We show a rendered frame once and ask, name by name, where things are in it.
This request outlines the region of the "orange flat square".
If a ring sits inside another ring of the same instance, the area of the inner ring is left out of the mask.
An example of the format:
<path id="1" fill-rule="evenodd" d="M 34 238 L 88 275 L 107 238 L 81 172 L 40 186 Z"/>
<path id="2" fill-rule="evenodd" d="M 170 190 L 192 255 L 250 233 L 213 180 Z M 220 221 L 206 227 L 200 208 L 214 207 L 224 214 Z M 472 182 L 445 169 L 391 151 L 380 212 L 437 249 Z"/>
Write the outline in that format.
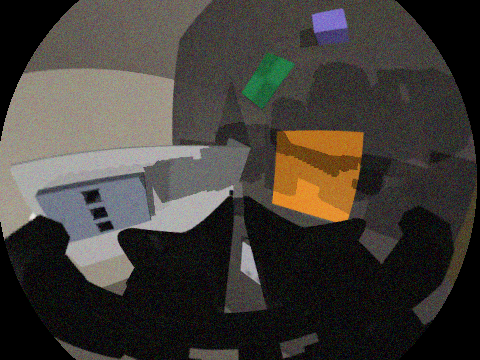
<path id="1" fill-rule="evenodd" d="M 348 220 L 364 132 L 277 131 L 273 201 L 325 220 Z"/>

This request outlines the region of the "white rectangular block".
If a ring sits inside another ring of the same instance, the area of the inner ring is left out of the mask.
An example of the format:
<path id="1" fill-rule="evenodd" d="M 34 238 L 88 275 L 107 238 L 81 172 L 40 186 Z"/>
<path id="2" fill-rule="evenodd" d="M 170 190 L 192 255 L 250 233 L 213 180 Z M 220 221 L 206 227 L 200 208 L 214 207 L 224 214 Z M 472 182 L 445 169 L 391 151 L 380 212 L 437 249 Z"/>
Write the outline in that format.
<path id="1" fill-rule="evenodd" d="M 253 261 L 253 253 L 251 249 L 251 244 L 249 244 L 248 239 L 243 241 L 243 249 L 241 249 L 241 261 L 240 261 L 240 271 L 245 273 L 248 277 L 251 277 L 253 281 L 259 281 L 259 275 L 256 272 L 256 264 Z M 260 284 L 261 285 L 261 284 Z"/>

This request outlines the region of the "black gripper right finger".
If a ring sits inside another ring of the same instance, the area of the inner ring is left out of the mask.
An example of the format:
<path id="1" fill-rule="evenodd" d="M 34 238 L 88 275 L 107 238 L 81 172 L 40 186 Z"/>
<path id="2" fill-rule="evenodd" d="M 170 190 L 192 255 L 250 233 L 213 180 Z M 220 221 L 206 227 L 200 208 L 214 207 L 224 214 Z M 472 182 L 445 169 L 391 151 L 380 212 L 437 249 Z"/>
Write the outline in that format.
<path id="1" fill-rule="evenodd" d="M 244 205 L 245 231 L 267 309 L 283 307 L 280 297 L 307 253 L 360 240 L 365 231 L 365 220 L 356 217 L 303 228 L 256 203 L 252 197 L 244 196 Z"/>

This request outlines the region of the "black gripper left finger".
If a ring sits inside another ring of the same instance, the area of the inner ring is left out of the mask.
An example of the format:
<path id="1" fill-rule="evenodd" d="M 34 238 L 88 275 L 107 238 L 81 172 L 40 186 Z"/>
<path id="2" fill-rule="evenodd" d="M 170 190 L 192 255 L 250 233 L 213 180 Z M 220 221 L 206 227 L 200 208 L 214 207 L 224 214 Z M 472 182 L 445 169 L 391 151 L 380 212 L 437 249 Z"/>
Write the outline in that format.
<path id="1" fill-rule="evenodd" d="M 117 243 L 133 267 L 139 264 L 201 273 L 207 280 L 217 313 L 224 313 L 232 232 L 233 196 L 228 196 L 207 219 L 188 232 L 125 228 L 117 235 Z"/>

